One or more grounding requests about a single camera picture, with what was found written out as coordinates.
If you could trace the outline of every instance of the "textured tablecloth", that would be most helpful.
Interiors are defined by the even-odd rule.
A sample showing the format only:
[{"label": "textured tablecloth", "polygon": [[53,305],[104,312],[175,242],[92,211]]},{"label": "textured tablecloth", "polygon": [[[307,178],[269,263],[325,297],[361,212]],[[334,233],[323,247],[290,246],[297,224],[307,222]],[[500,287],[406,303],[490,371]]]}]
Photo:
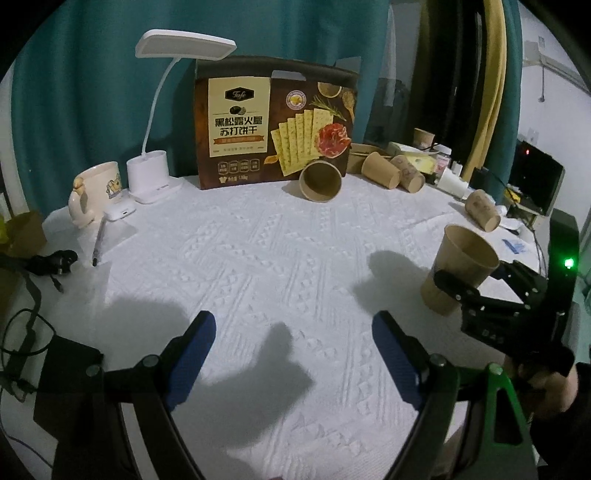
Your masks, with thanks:
[{"label": "textured tablecloth", "polygon": [[[324,204],[303,199],[296,182],[203,192],[194,184],[109,224],[97,268],[87,266],[96,229],[79,232],[66,209],[52,213],[47,250],[76,248],[83,265],[63,296],[44,289],[44,308],[59,334],[99,348],[106,369],[160,353],[199,310],[215,315],[215,343],[173,413],[207,478],[382,478],[417,414],[372,340],[378,310],[458,365],[502,359],[460,332],[459,313],[446,319],[421,301],[443,228],[479,230],[451,197],[428,186],[389,191],[351,175]],[[503,260],[537,268],[534,248],[514,255],[502,242],[512,234],[479,233]],[[491,278],[480,289],[517,299]],[[27,406],[6,403],[17,414],[7,429],[35,436],[51,456],[52,439],[31,419],[17,420]],[[125,418],[139,468],[155,478],[132,408]]]}]

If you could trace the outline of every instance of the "bolt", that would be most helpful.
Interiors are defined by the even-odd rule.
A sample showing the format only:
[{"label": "bolt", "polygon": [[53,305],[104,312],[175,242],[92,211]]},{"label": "bolt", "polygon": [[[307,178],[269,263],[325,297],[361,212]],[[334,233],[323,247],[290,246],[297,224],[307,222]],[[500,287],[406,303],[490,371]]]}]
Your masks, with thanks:
[{"label": "bolt", "polygon": [[142,359],[142,364],[143,366],[150,368],[158,365],[159,361],[160,358],[158,357],[158,355],[148,355]]},{"label": "bolt", "polygon": [[86,369],[86,375],[88,377],[94,377],[98,372],[100,372],[100,367],[98,365],[91,365]]},{"label": "bolt", "polygon": [[488,365],[488,370],[493,375],[501,375],[503,373],[503,367],[494,362]]},{"label": "bolt", "polygon": [[429,357],[429,361],[432,365],[436,367],[443,367],[447,362],[443,355],[439,355],[438,353],[434,353]]}]

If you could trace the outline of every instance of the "black sleeve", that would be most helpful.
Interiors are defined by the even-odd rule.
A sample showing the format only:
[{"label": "black sleeve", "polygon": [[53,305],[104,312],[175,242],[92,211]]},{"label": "black sleeve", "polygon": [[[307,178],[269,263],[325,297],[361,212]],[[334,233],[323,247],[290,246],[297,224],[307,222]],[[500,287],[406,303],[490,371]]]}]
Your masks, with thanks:
[{"label": "black sleeve", "polygon": [[532,441],[553,480],[591,478],[591,365],[577,364],[577,374],[579,390],[570,408],[531,425]]}]

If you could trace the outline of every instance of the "yellow curtain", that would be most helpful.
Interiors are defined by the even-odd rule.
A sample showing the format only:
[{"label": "yellow curtain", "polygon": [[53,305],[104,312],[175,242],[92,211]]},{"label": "yellow curtain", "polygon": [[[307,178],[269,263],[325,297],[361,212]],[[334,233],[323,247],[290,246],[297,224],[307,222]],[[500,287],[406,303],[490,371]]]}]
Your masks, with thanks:
[{"label": "yellow curtain", "polygon": [[470,180],[475,168],[481,168],[491,144],[492,133],[499,115],[505,69],[507,64],[507,36],[502,0],[484,0],[486,22],[486,64],[482,92],[482,107],[478,128],[470,156],[462,171],[462,178]]}]

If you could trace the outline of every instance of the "blue gripper pad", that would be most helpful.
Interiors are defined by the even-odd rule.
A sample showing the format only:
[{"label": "blue gripper pad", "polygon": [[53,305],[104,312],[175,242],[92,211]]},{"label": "blue gripper pad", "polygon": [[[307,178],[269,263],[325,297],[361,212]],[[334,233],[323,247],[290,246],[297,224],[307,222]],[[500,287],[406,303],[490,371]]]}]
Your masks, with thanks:
[{"label": "blue gripper pad", "polygon": [[177,343],[184,348],[170,372],[164,398],[170,412],[187,400],[215,337],[216,319],[210,312],[202,311],[178,339]]},{"label": "blue gripper pad", "polygon": [[401,342],[406,342],[407,336],[388,312],[378,312],[374,316],[372,334],[402,400],[419,411],[424,400],[419,390],[421,376],[401,345]]}]

